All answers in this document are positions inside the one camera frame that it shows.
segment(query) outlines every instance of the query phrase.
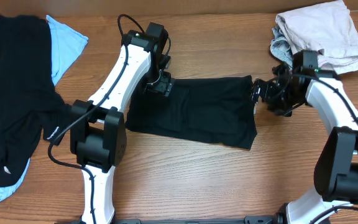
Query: black cloth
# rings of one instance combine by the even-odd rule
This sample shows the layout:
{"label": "black cloth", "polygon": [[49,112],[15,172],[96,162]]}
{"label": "black cloth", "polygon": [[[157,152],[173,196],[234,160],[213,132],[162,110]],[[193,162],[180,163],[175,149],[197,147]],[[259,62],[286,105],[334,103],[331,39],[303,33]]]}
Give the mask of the black cloth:
{"label": "black cloth", "polygon": [[252,77],[175,80],[168,99],[135,92],[131,131],[250,149],[257,131]]}
{"label": "black cloth", "polygon": [[70,122],[52,83],[51,42],[45,20],[0,16],[0,187],[19,180],[42,127],[52,141]]}

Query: wooden wall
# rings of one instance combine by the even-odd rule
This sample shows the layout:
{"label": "wooden wall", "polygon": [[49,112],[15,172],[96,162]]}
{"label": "wooden wall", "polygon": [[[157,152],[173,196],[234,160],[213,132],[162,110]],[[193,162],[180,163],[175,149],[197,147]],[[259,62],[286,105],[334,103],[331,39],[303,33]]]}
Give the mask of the wooden wall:
{"label": "wooden wall", "polygon": [[[283,12],[330,0],[0,0],[0,14],[115,16]],[[358,0],[344,0],[358,10]]]}

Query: white towel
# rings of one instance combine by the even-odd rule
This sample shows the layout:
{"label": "white towel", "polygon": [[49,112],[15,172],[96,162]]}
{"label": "white towel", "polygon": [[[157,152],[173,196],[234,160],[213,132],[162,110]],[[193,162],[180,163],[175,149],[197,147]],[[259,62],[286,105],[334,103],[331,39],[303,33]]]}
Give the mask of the white towel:
{"label": "white towel", "polygon": [[358,70],[358,33],[342,0],[280,13],[276,23],[293,54],[317,50],[321,68],[338,74]]}

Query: black fabric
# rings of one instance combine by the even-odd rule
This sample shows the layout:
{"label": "black fabric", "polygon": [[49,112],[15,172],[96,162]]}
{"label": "black fabric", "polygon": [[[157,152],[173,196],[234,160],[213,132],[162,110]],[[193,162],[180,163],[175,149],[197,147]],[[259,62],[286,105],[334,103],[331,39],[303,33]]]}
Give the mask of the black fabric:
{"label": "black fabric", "polygon": [[252,77],[175,80],[167,99],[135,92],[126,128],[250,149],[257,131]]}
{"label": "black fabric", "polygon": [[0,187],[19,180],[42,127],[52,141],[70,122],[52,83],[51,49],[45,20],[0,16]]}

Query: wooden surface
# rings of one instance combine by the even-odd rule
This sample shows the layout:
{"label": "wooden surface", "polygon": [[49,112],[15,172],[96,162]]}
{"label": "wooden surface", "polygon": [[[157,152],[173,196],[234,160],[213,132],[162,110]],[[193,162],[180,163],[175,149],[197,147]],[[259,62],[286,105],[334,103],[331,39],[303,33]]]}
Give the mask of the wooden surface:
{"label": "wooden surface", "polygon": [[[333,0],[0,0],[0,14],[18,16],[115,16],[273,13]],[[358,0],[344,0],[358,10]]]}
{"label": "wooden surface", "polygon": [[[358,31],[358,12],[352,13]],[[175,78],[241,77],[269,79],[278,65],[269,54],[274,14],[136,17],[143,27],[163,24],[172,38]],[[58,18],[89,37],[81,57],[57,85],[72,104],[87,100],[117,60],[116,17]],[[125,21],[125,30],[134,28]],[[358,108],[358,72],[342,76]],[[258,136],[251,151],[219,144],[127,131],[127,149],[114,176],[117,218],[143,220],[242,218],[268,215],[313,186],[313,170],[327,140],[317,111],[302,106],[293,117],[276,117],[257,106]],[[51,162],[41,141],[18,191],[0,203],[0,223],[53,223],[83,213],[80,171]],[[69,133],[53,154],[75,162]],[[341,211],[333,223],[358,223],[358,213]]]}

